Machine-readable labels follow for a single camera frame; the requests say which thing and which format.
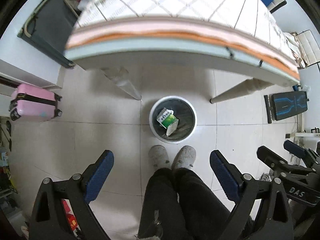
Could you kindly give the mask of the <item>green white medicine box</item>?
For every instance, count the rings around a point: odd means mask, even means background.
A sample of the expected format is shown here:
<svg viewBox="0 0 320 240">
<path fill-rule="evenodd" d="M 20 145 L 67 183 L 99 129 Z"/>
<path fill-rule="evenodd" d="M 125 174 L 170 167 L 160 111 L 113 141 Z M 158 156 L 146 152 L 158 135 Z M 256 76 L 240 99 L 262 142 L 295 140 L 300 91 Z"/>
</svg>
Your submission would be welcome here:
<svg viewBox="0 0 320 240">
<path fill-rule="evenodd" d="M 179 120 L 174 116 L 174 111 L 171 109 L 163 108 L 157 115 L 156 120 L 166 129 L 166 136 L 169 137 L 174 133 L 178 127 Z"/>
</svg>

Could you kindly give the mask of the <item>white trash bin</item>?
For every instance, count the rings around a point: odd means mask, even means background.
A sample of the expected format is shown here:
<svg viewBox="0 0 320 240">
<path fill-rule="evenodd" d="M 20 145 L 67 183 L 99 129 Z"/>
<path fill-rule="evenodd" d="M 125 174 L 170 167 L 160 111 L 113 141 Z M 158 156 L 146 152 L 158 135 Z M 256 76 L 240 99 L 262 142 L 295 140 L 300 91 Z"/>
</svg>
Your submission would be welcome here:
<svg viewBox="0 0 320 240">
<path fill-rule="evenodd" d="M 197 126 L 193 105 L 180 96 L 166 96 L 154 103 L 149 114 L 153 135 L 167 144 L 179 144 L 189 139 Z"/>
</svg>

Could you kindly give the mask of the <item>black blue exercise board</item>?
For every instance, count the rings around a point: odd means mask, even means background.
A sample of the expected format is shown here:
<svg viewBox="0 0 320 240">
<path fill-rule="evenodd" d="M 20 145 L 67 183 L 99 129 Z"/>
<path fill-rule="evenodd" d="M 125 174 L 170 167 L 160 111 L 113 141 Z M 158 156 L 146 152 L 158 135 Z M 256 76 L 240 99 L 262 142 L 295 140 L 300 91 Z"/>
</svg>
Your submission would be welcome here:
<svg viewBox="0 0 320 240">
<path fill-rule="evenodd" d="M 308 96 L 305 91 L 293 91 L 264 95 L 267 123 L 280 121 L 308 110 Z"/>
</svg>

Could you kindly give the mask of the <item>person black trousers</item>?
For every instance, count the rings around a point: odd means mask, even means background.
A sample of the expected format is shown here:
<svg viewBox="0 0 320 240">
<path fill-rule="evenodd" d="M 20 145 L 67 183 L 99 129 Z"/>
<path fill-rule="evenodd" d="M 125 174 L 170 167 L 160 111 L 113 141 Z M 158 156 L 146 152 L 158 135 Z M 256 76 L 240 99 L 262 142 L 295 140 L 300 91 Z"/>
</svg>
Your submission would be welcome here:
<svg viewBox="0 0 320 240">
<path fill-rule="evenodd" d="M 217 239 L 231 212 L 192 170 L 160 168 L 149 179 L 138 239 Z"/>
</svg>

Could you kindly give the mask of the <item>grey slipper right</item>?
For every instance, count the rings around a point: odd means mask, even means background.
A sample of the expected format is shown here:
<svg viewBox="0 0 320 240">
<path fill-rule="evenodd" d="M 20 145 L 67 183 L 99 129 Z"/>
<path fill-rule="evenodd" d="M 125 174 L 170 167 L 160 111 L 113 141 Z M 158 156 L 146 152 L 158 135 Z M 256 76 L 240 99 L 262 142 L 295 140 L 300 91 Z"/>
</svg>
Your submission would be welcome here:
<svg viewBox="0 0 320 240">
<path fill-rule="evenodd" d="M 183 146 L 172 163 L 171 169 L 178 170 L 180 168 L 191 169 L 196 160 L 196 150 L 191 146 Z"/>
</svg>

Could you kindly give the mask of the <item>grey slipper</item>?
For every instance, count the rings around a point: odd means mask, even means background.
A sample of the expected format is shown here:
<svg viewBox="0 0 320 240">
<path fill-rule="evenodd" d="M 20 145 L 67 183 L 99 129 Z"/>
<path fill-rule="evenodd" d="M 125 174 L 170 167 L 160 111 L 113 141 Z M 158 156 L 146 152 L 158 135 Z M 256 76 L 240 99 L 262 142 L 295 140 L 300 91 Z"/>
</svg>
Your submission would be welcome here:
<svg viewBox="0 0 320 240">
<path fill-rule="evenodd" d="M 180 168 L 191 169 L 196 160 L 196 150 L 191 146 L 183 146 L 172 163 L 171 169 L 178 170 Z"/>
<path fill-rule="evenodd" d="M 160 168 L 170 168 L 168 153 L 164 146 L 152 146 L 149 150 L 148 156 L 155 170 Z"/>
</svg>

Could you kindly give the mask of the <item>grey slipper left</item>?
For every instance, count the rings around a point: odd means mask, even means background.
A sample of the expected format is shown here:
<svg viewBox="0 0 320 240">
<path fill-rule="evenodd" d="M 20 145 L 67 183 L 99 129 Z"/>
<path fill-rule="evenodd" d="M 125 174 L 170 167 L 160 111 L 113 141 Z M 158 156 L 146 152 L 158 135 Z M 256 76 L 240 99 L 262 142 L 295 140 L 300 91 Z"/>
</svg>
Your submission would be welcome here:
<svg viewBox="0 0 320 240">
<path fill-rule="evenodd" d="M 149 150 L 148 156 L 155 170 L 160 168 L 170 168 L 168 153 L 164 146 L 152 146 Z"/>
</svg>

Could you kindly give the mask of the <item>pink suitcase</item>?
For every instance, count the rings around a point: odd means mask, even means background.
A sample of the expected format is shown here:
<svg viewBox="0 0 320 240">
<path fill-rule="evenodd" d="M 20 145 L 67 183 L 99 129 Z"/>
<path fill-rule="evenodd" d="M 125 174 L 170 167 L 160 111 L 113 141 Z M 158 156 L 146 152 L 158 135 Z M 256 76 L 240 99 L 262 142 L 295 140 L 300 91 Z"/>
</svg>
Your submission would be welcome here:
<svg viewBox="0 0 320 240">
<path fill-rule="evenodd" d="M 12 93 L 9 106 L 12 121 L 48 121 L 62 115 L 58 94 L 29 84 L 20 84 Z"/>
</svg>

